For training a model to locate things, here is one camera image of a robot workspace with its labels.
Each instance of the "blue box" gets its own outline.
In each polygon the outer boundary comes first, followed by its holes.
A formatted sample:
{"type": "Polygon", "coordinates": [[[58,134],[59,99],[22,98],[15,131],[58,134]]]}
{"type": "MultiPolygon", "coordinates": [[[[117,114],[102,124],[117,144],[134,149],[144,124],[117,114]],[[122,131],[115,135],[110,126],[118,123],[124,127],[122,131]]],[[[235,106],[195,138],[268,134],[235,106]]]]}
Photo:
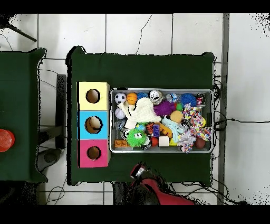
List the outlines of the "blue box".
{"type": "Polygon", "coordinates": [[[80,140],[87,139],[109,139],[108,135],[108,121],[109,114],[108,111],[80,111],[80,140]],[[102,122],[102,127],[99,132],[91,134],[85,129],[85,121],[89,117],[97,116],[102,122]]]}

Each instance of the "red ball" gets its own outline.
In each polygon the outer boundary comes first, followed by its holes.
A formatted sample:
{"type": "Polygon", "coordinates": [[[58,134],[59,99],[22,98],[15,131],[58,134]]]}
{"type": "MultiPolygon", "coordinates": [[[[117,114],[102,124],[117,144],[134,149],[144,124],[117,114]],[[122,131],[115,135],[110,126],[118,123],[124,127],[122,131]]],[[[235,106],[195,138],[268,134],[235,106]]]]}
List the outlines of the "red ball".
{"type": "Polygon", "coordinates": [[[203,149],[205,146],[205,140],[203,140],[202,138],[196,137],[197,140],[195,141],[195,145],[197,146],[198,149],[203,149]]]}
{"type": "Polygon", "coordinates": [[[152,146],[157,146],[158,145],[158,138],[151,137],[151,142],[152,142],[152,146]]]}

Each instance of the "green table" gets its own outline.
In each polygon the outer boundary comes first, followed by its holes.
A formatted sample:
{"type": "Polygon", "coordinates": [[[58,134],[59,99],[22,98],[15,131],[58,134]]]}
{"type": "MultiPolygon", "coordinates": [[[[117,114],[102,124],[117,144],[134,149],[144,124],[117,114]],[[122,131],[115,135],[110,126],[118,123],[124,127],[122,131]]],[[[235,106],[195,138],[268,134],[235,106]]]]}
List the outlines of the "green table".
{"type": "Polygon", "coordinates": [[[167,182],[201,181],[210,185],[211,156],[208,154],[111,153],[108,167],[78,168],[76,82],[107,82],[111,88],[212,89],[212,53],[203,55],[86,54],[80,46],[67,55],[67,174],[68,184],[79,181],[131,181],[130,171],[140,161],[161,173],[167,182]]]}
{"type": "Polygon", "coordinates": [[[45,49],[0,51],[0,128],[15,143],[0,153],[0,180],[45,182],[36,168],[38,139],[37,65],[45,49]]]}

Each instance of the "metal tray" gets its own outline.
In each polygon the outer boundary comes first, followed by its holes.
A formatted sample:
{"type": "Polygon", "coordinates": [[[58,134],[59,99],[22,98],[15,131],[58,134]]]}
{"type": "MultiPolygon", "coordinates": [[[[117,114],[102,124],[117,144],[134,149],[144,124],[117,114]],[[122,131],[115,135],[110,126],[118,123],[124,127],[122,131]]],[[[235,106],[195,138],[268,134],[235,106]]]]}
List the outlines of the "metal tray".
{"type": "Polygon", "coordinates": [[[159,90],[165,96],[166,94],[176,93],[176,94],[199,94],[203,93],[206,96],[206,105],[201,110],[201,115],[206,120],[205,127],[211,127],[211,140],[207,141],[203,149],[198,149],[193,146],[192,151],[189,153],[210,153],[213,150],[213,129],[214,129],[214,93],[209,89],[157,89],[157,88],[113,88],[110,90],[110,139],[109,147],[114,153],[183,153],[178,147],[179,146],[167,146],[167,147],[150,147],[147,150],[142,150],[139,147],[115,147],[114,140],[121,139],[119,130],[116,130],[114,123],[118,120],[114,115],[114,111],[117,109],[117,104],[114,101],[116,94],[122,92],[124,94],[129,94],[130,92],[146,92],[151,90],[159,90]]]}

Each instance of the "yellow ball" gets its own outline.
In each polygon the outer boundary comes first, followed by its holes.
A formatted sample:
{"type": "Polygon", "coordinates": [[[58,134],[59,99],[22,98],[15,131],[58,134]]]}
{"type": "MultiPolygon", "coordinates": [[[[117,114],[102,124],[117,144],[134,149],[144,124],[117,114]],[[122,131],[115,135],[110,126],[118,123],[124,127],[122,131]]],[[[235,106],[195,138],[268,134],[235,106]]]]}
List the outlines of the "yellow ball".
{"type": "Polygon", "coordinates": [[[130,94],[127,95],[127,102],[129,104],[135,104],[136,101],[137,101],[137,94],[131,92],[130,94]]]}

